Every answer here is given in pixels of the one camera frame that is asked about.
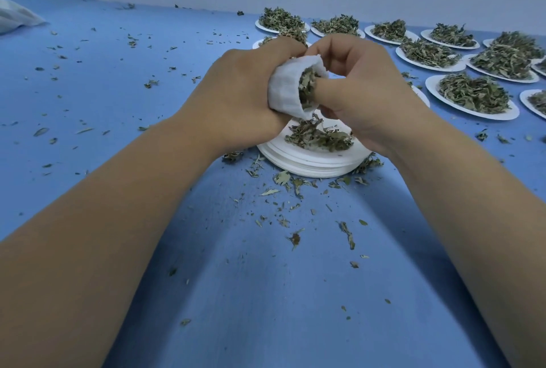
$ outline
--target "blue table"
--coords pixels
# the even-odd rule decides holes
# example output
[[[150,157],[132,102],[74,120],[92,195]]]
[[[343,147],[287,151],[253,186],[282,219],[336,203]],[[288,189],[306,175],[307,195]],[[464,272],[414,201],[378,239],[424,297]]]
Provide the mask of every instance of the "blue table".
[[[248,49],[264,36],[254,26],[256,15],[124,9],[96,0],[14,1],[50,24],[0,36],[0,239],[127,145],[139,126],[172,115],[194,89],[192,78],[222,53]],[[475,33],[478,40],[497,35]],[[318,37],[309,33],[309,40]],[[417,85],[437,74],[388,50],[400,71],[419,77]],[[149,79],[158,85],[147,89]],[[518,100],[522,90],[546,88],[546,81],[501,83],[522,110],[510,122],[485,122],[425,93],[432,110],[466,134],[489,128],[483,146],[546,199],[546,144],[539,140],[546,121]],[[40,128],[49,131],[34,137]],[[76,134],[86,128],[94,129]],[[501,144],[497,133],[514,140]],[[51,138],[58,141],[50,144]],[[303,186],[299,200],[284,190],[259,196],[274,186],[278,170],[263,161],[252,178],[245,169],[257,156],[253,149],[234,165],[216,161],[188,193],[106,367],[507,366],[388,160],[367,175],[368,186],[333,189],[324,180],[318,188]],[[260,215],[268,217],[262,227],[255,222]],[[280,226],[281,215],[290,228]],[[337,221],[353,232],[354,250]],[[286,237],[301,228],[293,250]],[[360,267],[351,268],[351,260]],[[191,322],[182,326],[186,318]]]

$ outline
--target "forearm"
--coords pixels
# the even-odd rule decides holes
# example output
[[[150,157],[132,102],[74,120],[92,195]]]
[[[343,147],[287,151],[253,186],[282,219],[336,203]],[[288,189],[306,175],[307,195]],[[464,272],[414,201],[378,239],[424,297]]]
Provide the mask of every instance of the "forearm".
[[[101,366],[171,216],[217,155],[177,122],[144,132],[0,244],[2,365]]]
[[[512,366],[539,366],[546,360],[546,206],[439,118],[412,134],[389,158]]]

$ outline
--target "paper plate stack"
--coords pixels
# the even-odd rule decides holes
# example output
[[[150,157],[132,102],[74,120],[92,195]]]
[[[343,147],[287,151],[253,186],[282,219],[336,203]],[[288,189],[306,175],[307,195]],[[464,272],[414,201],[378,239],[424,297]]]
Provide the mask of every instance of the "paper plate stack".
[[[324,119],[319,129],[334,128],[351,133],[351,129],[342,121],[325,118],[320,110],[316,110],[315,113]],[[371,151],[357,139],[353,140],[353,145],[346,151],[330,152],[324,148],[300,148],[284,140],[285,136],[292,134],[289,127],[297,124],[296,120],[291,120],[275,139],[258,145],[263,156],[279,168],[302,177],[332,178],[351,172],[371,154]]]

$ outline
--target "person's left arm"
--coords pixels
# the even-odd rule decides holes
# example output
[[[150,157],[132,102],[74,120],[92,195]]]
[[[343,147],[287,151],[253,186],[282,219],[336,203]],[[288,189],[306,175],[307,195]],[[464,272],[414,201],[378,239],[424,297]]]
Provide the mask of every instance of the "person's left arm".
[[[225,152],[289,121],[268,108],[274,69],[305,47],[230,50],[182,108],[0,243],[0,365],[103,364],[185,192]]]

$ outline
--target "hand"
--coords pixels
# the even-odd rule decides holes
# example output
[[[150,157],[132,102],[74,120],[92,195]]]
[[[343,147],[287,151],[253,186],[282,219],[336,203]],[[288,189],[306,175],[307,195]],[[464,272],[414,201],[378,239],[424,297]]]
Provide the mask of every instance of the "hand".
[[[400,133],[432,111],[413,93],[386,49],[349,34],[332,34],[313,44],[326,69],[345,79],[318,79],[315,101],[324,116],[342,120],[371,151],[388,156]]]
[[[268,107],[275,68],[304,54],[298,41],[279,36],[255,50],[228,50],[208,69],[175,117],[191,118],[195,133],[212,139],[217,155],[275,138],[290,116]]]

